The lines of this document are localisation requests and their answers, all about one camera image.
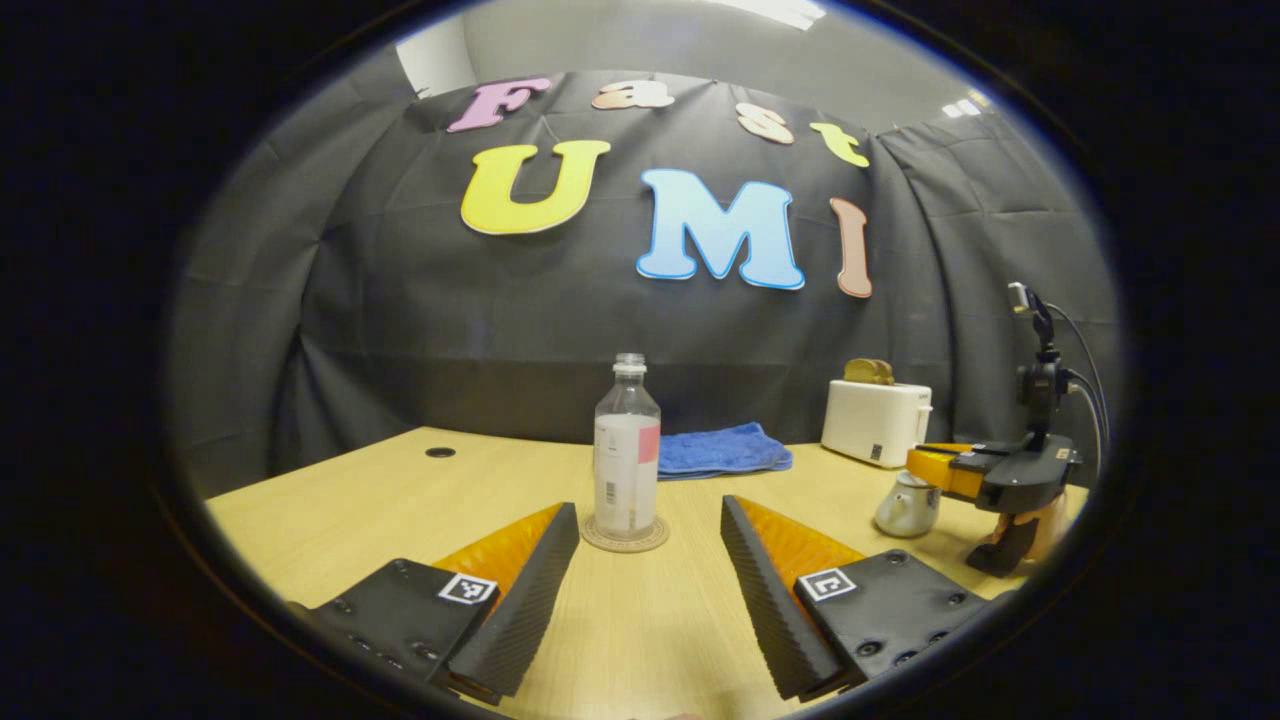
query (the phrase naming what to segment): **gray fabric backdrop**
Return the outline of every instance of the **gray fabric backdrop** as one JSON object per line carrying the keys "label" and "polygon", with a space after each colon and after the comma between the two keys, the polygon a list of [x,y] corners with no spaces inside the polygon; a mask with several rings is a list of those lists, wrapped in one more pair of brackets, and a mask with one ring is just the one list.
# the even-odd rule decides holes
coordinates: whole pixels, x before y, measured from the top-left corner
{"label": "gray fabric backdrop", "polygon": [[[1100,238],[998,118],[877,140],[709,79],[549,77],[550,90],[498,126],[445,133],[472,90],[415,100],[390,51],[248,155],[193,229],[175,299],[172,429],[201,495],[419,425],[590,442],[591,409],[621,351],[646,355],[666,433],[756,420],[782,442],[814,442],[827,382],[864,356],[933,388],[929,439],[1012,439],[1023,416],[1012,368],[1034,348],[1005,300],[1014,279],[1076,313],[1105,379],[1116,377],[1119,318]],[[667,83],[676,102],[591,109],[600,86],[635,78]],[[733,105],[744,101],[781,113],[795,145],[742,131]],[[810,122],[858,137],[870,167],[835,158]],[[476,152],[536,145],[513,190],[535,201],[554,187],[550,147],[563,140],[613,146],[576,217],[529,236],[462,223]],[[636,273],[652,233],[653,192],[640,181],[650,168],[698,174],[722,206],[748,181],[787,188],[805,287],[754,287],[736,272],[717,281],[696,251],[687,281]],[[831,197],[868,215],[870,299],[836,287]],[[1065,325],[1060,336],[1087,373]],[[1062,432],[1091,433],[1084,416],[1064,415]]]}

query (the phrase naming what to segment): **table surface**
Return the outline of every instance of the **table surface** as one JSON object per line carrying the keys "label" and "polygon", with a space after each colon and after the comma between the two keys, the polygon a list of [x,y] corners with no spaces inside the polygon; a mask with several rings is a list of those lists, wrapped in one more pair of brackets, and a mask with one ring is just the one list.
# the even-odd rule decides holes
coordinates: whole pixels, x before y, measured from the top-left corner
{"label": "table surface", "polygon": [[[452,457],[433,459],[447,446]],[[777,717],[809,703],[778,697],[719,536],[721,498],[739,495],[874,555],[902,548],[991,598],[1021,585],[1032,562],[997,579],[964,564],[996,515],[942,498],[938,521],[913,539],[882,534],[872,514],[897,470],[820,445],[788,446],[795,464],[658,484],[662,547],[637,555],[579,543],[547,635],[515,697],[517,717],[707,720]],[[1068,491],[1074,519],[1087,492]],[[594,505],[591,447],[420,428],[262,480],[206,506],[230,543],[280,598],[316,607],[394,557],[430,565],[554,502]]]}

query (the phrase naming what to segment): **ceiling light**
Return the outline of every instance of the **ceiling light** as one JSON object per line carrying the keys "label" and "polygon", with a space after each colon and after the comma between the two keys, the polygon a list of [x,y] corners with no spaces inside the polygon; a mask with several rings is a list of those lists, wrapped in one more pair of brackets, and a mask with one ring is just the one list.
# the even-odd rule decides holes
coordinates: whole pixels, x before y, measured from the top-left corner
{"label": "ceiling light", "polygon": [[788,24],[799,29],[809,29],[814,20],[827,14],[818,5],[808,0],[707,0],[717,5],[728,5],[749,13],[755,13]]}

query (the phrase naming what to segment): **water bottle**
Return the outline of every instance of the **water bottle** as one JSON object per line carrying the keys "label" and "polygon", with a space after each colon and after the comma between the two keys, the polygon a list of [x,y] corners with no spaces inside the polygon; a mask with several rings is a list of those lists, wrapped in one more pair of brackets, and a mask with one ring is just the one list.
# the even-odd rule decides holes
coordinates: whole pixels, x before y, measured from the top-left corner
{"label": "water bottle", "polygon": [[595,528],[634,539],[653,528],[662,411],[644,389],[644,355],[620,352],[613,373],[613,389],[595,406]]}

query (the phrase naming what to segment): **coaster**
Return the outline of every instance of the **coaster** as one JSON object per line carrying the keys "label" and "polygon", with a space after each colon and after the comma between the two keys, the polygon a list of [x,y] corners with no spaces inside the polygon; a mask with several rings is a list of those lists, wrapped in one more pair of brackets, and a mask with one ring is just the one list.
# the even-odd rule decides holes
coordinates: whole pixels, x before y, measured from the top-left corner
{"label": "coaster", "polygon": [[653,519],[653,528],[649,529],[649,534],[625,541],[613,539],[595,529],[595,515],[589,516],[582,523],[582,539],[609,552],[644,552],[667,542],[669,537],[671,530],[667,529],[667,524],[662,521],[662,518]]}

